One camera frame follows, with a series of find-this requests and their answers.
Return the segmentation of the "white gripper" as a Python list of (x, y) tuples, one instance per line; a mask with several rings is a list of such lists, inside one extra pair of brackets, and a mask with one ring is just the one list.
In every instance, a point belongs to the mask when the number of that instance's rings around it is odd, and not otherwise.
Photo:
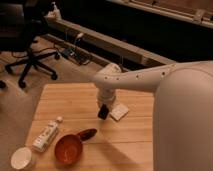
[(116, 91), (114, 89), (98, 89), (97, 104), (99, 107), (106, 105), (109, 108), (109, 114), (113, 113), (113, 103), (116, 99)]

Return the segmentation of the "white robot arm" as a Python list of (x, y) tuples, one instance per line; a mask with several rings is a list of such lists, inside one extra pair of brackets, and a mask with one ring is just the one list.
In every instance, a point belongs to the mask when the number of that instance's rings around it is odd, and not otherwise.
[(101, 105), (118, 89), (154, 94), (153, 171), (213, 171), (213, 60), (130, 72), (110, 63), (93, 82)]

